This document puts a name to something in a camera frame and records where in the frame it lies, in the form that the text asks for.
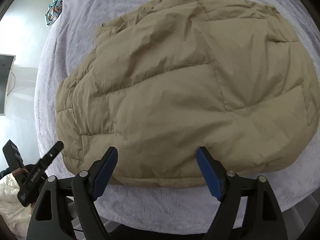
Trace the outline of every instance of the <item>black cable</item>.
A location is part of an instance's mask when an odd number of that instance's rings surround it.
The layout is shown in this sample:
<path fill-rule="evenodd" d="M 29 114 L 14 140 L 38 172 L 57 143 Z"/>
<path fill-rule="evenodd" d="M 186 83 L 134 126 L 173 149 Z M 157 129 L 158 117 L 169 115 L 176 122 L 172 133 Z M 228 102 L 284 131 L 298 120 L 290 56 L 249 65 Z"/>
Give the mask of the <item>black cable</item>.
<path fill-rule="evenodd" d="M 11 72 L 11 74 L 14 76 L 14 84 L 13 84 L 13 87 L 12 87 L 12 89 L 10 90 L 10 92 L 7 93 L 7 95 L 9 95 L 9 94 L 12 92 L 12 90 L 14 89 L 14 86 L 16 85 L 16 75 L 15 75 L 13 72 Z"/>

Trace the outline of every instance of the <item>black screen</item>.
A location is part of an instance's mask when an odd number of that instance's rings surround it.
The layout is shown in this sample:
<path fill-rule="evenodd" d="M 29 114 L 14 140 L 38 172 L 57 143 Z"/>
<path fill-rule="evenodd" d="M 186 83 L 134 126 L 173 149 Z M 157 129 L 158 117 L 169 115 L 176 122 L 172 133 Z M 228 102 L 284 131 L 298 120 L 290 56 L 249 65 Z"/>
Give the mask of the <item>black screen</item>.
<path fill-rule="evenodd" d="M 0 115 L 4 114 L 4 104 L 7 93 L 6 89 L 8 77 L 13 61 L 14 56 L 0 54 Z"/>

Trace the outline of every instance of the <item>metal screw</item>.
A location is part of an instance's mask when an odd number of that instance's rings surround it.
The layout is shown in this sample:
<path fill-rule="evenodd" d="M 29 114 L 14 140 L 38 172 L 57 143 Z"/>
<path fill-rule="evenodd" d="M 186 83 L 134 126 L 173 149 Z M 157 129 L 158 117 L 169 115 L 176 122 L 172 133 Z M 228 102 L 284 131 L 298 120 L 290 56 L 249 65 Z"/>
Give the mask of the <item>metal screw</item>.
<path fill-rule="evenodd" d="M 266 182 L 266 181 L 267 181 L 267 179 L 266 179 L 265 176 L 259 176 L 259 180 L 260 180 L 261 182 Z"/>
<path fill-rule="evenodd" d="M 87 171 L 81 171 L 79 173 L 80 177 L 86 177 L 88 175 L 88 172 Z"/>
<path fill-rule="evenodd" d="M 235 176 L 236 174 L 235 174 L 234 171 L 227 171 L 227 175 L 228 175 L 229 177 L 233 177 L 233 176 Z"/>
<path fill-rule="evenodd" d="M 55 179 L 56 179 L 55 176 L 50 176 L 50 177 L 48 178 L 48 181 L 49 181 L 49 182 L 53 182 Z"/>

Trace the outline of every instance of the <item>blue gripper pad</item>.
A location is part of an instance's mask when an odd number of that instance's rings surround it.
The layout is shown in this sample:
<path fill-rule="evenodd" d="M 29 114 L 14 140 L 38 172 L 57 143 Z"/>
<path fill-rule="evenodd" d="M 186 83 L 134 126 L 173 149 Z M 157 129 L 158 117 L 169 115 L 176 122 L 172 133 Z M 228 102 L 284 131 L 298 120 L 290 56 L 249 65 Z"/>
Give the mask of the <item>blue gripper pad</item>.
<path fill-rule="evenodd" d="M 103 195 L 112 176 L 112 173 L 117 165 L 117 149 L 114 147 L 110 147 L 110 149 L 105 153 L 100 162 L 103 163 L 98 164 L 101 168 L 94 178 L 93 190 L 91 193 L 91 197 L 94 201 L 96 201 L 98 197 L 101 197 Z"/>
<path fill-rule="evenodd" d="M 219 161 L 211 157 L 205 147 L 197 150 L 196 159 L 211 195 L 221 201 L 225 194 L 226 170 Z"/>

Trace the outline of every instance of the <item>television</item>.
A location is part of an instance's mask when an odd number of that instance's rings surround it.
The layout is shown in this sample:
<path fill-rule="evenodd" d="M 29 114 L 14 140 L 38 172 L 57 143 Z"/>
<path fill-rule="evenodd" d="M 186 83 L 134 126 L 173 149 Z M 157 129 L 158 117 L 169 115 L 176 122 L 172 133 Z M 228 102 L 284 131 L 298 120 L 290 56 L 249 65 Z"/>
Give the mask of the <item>television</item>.
<path fill-rule="evenodd" d="M 14 55 L 0 54 L 0 115 L 5 115 L 9 75 L 15 57 Z"/>

